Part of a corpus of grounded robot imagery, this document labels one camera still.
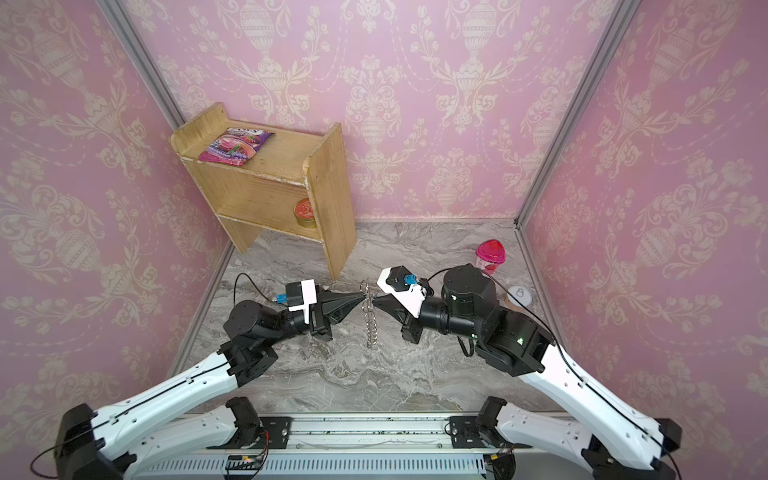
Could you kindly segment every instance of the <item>tin can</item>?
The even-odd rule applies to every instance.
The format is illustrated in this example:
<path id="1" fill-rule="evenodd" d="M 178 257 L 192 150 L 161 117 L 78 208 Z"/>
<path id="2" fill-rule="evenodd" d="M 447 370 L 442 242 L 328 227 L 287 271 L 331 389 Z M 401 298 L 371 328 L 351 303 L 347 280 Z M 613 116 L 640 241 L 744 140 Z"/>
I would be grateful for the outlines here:
<path id="1" fill-rule="evenodd" d="M 293 208 L 293 215 L 299 225 L 306 228 L 317 228 L 315 223 L 315 213 L 312 211 L 312 204 L 309 198 L 299 201 Z"/>

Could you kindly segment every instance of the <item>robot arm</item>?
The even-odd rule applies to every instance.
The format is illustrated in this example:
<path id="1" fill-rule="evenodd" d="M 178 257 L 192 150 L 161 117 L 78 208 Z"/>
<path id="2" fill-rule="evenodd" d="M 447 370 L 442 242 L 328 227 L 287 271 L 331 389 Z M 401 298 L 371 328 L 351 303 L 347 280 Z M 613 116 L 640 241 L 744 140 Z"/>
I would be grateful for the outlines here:
<path id="1" fill-rule="evenodd" d="M 331 325 L 341 322 L 363 298 L 362 293 L 334 293 L 304 280 L 286 285 L 286 310 L 277 312 L 252 300 L 239 302 L 224 324 L 230 341 L 202 362 L 113 405 L 94 411 L 80 404 L 68 410 L 54 448 L 58 477 L 120 480 L 203 446 L 226 442 L 239 448 L 253 443 L 260 428 L 246 399 L 168 422 L 264 374 L 277 360 L 274 344 L 307 332 L 331 340 Z"/>
<path id="2" fill-rule="evenodd" d="M 424 328 L 467 336 L 477 342 L 475 351 L 486 363 L 541 390 L 581 423 L 581 435 L 572 435 L 563 433 L 570 430 L 568 425 L 530 412 L 522 414 L 527 416 L 525 424 L 516 422 L 517 407 L 491 397 L 485 414 L 478 416 L 478 427 L 489 442 L 540 446 L 589 465 L 595 475 L 602 475 L 595 478 L 674 478 L 660 459 L 679 448 L 680 426 L 633 409 L 585 372 L 551 332 L 499 306 L 495 284 L 479 269 L 464 265 L 448 270 L 442 298 L 432 297 L 432 288 L 403 266 L 382 271 L 378 284 L 389 295 L 376 298 L 374 306 L 402 324 L 403 339 L 419 343 Z M 541 430 L 529 428 L 534 419 Z"/>

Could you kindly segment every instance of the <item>wooden shelf top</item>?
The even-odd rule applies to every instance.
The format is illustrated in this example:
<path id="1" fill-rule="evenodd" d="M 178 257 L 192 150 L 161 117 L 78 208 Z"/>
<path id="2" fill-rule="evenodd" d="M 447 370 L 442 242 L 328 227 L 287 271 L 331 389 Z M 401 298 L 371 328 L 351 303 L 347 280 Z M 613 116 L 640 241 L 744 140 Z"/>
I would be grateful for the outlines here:
<path id="1" fill-rule="evenodd" d="M 230 120 L 223 112 L 221 104 L 216 104 L 201 115 L 206 115 L 216 107 L 221 108 L 221 114 L 211 117 L 204 124 L 204 129 L 198 130 L 197 135 L 183 136 L 183 128 L 174 133 L 171 144 L 184 161 L 199 161 L 197 158 L 214 140 L 229 127 L 255 128 L 274 133 L 264 142 L 256 155 L 242 167 L 206 162 L 210 165 L 226 169 L 243 171 L 268 180 L 276 180 L 295 185 L 304 185 L 304 169 L 308 156 L 317 149 L 323 141 L 322 135 L 305 134 L 285 130 L 278 127 L 252 124 L 246 121 Z"/>

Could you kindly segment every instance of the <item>pink cup lid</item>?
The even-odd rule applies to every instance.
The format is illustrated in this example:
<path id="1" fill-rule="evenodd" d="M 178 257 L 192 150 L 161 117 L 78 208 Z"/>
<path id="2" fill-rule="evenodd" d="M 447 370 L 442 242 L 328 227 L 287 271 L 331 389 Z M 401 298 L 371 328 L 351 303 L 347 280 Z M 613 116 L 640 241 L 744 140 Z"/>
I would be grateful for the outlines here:
<path id="1" fill-rule="evenodd" d="M 504 245 L 496 239 L 481 243 L 480 247 L 475 250 L 475 253 L 486 262 L 504 263 L 504 260 L 507 260 L 507 253 L 504 251 Z"/>

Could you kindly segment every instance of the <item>pink cup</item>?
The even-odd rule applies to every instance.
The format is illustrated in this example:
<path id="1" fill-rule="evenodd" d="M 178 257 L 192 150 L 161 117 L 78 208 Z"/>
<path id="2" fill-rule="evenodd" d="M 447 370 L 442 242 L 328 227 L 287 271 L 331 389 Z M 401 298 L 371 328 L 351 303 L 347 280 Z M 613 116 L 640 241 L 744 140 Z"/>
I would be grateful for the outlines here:
<path id="1" fill-rule="evenodd" d="M 478 256 L 475 266 L 486 273 L 494 273 L 498 266 L 507 260 L 504 245 L 496 239 L 482 243 L 475 253 Z"/>

